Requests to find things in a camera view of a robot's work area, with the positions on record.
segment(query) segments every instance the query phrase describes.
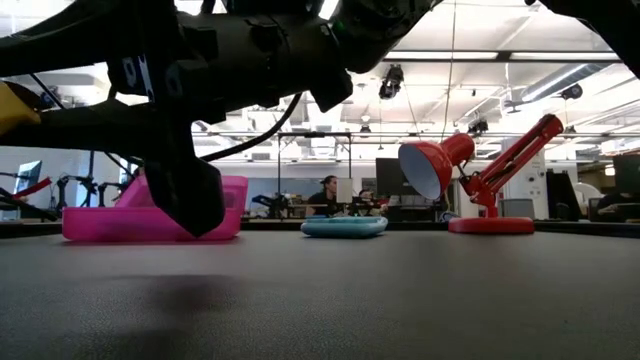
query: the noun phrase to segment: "lamp shade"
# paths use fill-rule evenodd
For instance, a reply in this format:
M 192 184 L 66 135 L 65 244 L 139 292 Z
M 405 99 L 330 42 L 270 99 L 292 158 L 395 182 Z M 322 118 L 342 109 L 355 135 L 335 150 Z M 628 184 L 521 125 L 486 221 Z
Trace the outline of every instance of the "lamp shade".
M 398 159 L 411 186 L 425 198 L 437 199 L 451 182 L 453 167 L 468 160 L 474 148 L 469 135 L 456 134 L 440 144 L 430 141 L 403 144 Z

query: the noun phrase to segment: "lamp base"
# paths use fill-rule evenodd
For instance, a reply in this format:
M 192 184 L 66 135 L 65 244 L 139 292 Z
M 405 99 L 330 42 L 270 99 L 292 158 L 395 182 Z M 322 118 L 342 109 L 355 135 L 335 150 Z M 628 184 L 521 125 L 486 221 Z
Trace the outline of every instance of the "lamp base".
M 532 234 L 529 218 L 455 218 L 449 221 L 449 232 L 461 234 Z

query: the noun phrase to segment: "pink container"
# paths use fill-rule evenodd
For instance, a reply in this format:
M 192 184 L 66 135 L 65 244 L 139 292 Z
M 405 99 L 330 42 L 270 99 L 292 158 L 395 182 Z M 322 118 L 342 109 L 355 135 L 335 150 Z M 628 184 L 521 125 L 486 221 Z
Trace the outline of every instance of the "pink container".
M 195 238 L 157 207 L 146 205 L 151 198 L 143 176 L 125 191 L 118 206 L 111 208 L 67 207 L 62 214 L 62 235 L 74 242 L 177 242 L 220 241 L 235 237 L 247 198 L 248 180 L 223 176 L 226 213 L 222 224 Z

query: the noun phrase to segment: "gray table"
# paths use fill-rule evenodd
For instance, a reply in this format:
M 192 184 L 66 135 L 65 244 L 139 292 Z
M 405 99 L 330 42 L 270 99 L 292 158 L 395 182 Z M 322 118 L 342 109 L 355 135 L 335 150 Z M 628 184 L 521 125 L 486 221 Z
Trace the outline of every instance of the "gray table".
M 640 240 L 0 241 L 7 359 L 638 359 Z

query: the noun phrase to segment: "red desk lamp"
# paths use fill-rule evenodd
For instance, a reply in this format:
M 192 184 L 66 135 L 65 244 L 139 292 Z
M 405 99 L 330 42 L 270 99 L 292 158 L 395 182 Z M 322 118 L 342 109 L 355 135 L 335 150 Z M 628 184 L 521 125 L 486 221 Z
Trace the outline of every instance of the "red desk lamp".
M 400 146 L 398 158 L 405 177 L 422 196 L 437 199 L 451 181 L 452 168 L 460 169 L 460 184 L 472 203 L 487 207 L 484 218 L 454 218 L 449 231 L 468 234 L 528 234 L 534 232 L 529 218 L 498 217 L 496 193 L 563 126 L 555 115 L 545 115 L 538 123 L 486 169 L 467 176 L 462 167 L 473 155 L 475 143 L 467 134 L 453 135 L 442 143 L 416 142 Z

